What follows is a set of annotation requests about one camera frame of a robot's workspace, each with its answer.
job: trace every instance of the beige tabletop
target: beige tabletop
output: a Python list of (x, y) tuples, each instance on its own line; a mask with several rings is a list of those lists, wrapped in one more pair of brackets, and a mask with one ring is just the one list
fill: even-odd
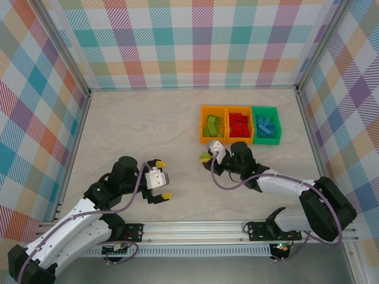
[[(148, 205), (139, 193), (132, 206), (119, 214), (126, 221), (260, 220), (280, 206), (298, 206), (297, 202), (244, 186), (223, 191), (213, 183), (199, 160), (206, 148), (199, 137), (201, 106), (211, 104), (277, 107), (281, 143), (250, 145), (256, 161), (286, 175), (319, 177), (292, 89), (96, 92), (61, 216), (75, 206), (92, 183), (110, 172), (120, 156), (132, 156), (139, 164), (163, 160), (170, 184), (156, 189), (155, 194), (173, 194), (168, 202)], [(235, 185), (225, 173), (218, 180), (222, 185)], [(130, 197), (123, 196), (116, 208), (125, 206)]]

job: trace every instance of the green block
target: green block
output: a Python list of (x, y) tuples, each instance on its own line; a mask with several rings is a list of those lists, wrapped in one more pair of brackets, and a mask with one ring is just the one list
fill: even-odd
[(204, 152), (204, 153), (201, 154), (201, 156), (200, 156), (200, 160), (202, 160), (202, 159), (207, 159), (207, 158), (212, 158), (212, 156), (209, 155), (208, 152)]
[(211, 137), (215, 137), (217, 135), (217, 130), (214, 126), (214, 124), (208, 124), (209, 134)]
[(212, 115), (210, 115), (210, 116), (208, 117), (208, 124), (214, 124), (215, 121), (216, 121), (216, 118), (213, 117)]
[(208, 127), (205, 127), (203, 129), (203, 137), (209, 137), (209, 129), (208, 129)]
[(214, 117), (216, 120), (214, 123), (220, 124), (221, 123), (221, 117)]

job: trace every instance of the black mounting bracket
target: black mounting bracket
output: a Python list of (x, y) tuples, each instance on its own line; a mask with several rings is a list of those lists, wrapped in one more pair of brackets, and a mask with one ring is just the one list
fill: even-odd
[[(134, 241), (135, 243), (141, 243), (142, 235), (143, 235), (142, 223), (124, 224), (123, 235), (122, 235), (124, 237), (123, 239), (124, 241)], [(109, 257), (108, 259), (111, 262), (117, 262), (123, 259), (122, 257), (117, 257), (117, 256), (126, 254), (127, 251), (128, 251), (127, 246), (116, 251), (113, 250), (113, 247), (103, 246), (101, 249), (101, 254), (109, 253), (109, 255), (113, 257)]]
[(273, 237), (267, 230), (266, 222), (248, 222), (244, 229), (249, 234), (249, 241), (300, 241), (301, 232), (280, 232)]

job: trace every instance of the checkered fabric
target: checkered fabric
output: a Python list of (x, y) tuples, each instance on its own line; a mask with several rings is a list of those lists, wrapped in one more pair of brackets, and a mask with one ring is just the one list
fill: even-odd
[[(44, 2), (75, 54), (62, 19)], [(103, 89), (293, 85), (326, 2), (59, 0)]]
[(0, 0), (0, 283), (53, 210), (84, 100), (27, 0)]
[(379, 275), (379, 0), (356, 0), (304, 93), (329, 176), (358, 211)]
[(314, 41), (312, 43), (312, 46), (310, 48), (310, 50), (308, 51), (308, 54), (307, 54), (307, 57), (306, 59), (304, 60), (304, 63), (303, 65), (301, 66), (300, 68), (300, 71), (296, 77), (296, 80), (295, 80), (295, 84), (298, 85), (299, 84), (299, 81), (301, 80), (301, 78), (303, 77), (303, 74), (304, 74), (304, 71), (306, 70), (307, 66), (308, 66), (308, 63), (309, 63), (309, 60), (312, 58), (312, 56), (314, 55), (314, 53), (316, 52), (319, 44), (320, 44), (320, 40), (321, 38), (323, 37), (325, 31), (326, 31), (326, 27), (329, 25), (330, 21), (332, 20), (336, 10), (337, 10), (337, 7), (338, 7), (338, 4), (340, 3), (341, 0), (333, 0), (333, 4), (332, 6), (330, 7), (329, 11), (327, 12), (327, 15), (320, 27), (320, 30), (319, 32), (317, 33), (317, 36), (314, 38)]

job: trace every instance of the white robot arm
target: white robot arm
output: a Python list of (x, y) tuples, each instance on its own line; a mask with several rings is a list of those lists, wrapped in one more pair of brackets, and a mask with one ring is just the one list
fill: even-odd
[[(256, 163), (251, 149), (245, 142), (233, 143), (230, 152), (220, 142), (213, 140), (205, 154), (205, 156), (208, 154), (208, 158), (202, 155), (201, 161), (207, 170), (213, 170), (217, 175), (221, 175), (224, 171), (239, 174), (241, 181), (249, 189), (280, 195), (299, 201), (301, 204), (301, 208), (295, 210), (278, 208), (266, 219), (264, 228), (261, 225), (259, 228), (252, 228), (254, 235), (269, 233), (273, 239), (276, 239), (288, 235), (285, 233), (290, 231), (314, 231), (321, 239), (333, 241), (339, 234), (333, 214), (337, 216), (342, 230), (355, 219), (356, 211), (353, 206), (329, 178), (298, 180), (283, 176), (269, 167)], [(327, 199), (333, 212), (320, 199), (320, 194), (310, 187)]]
[(51, 284), (91, 247), (105, 241), (137, 241), (126, 235), (125, 221), (109, 213), (122, 195), (128, 193), (133, 193), (133, 199), (141, 192), (150, 204), (170, 199), (171, 193), (157, 196), (152, 193), (153, 188), (169, 184), (168, 175), (162, 170), (164, 162), (152, 160), (146, 165), (147, 169), (143, 167), (139, 171), (135, 159), (121, 157), (112, 172), (92, 184), (71, 212), (54, 227), (25, 248), (17, 245), (8, 252), (9, 274), (15, 280), (21, 274), (22, 284)]

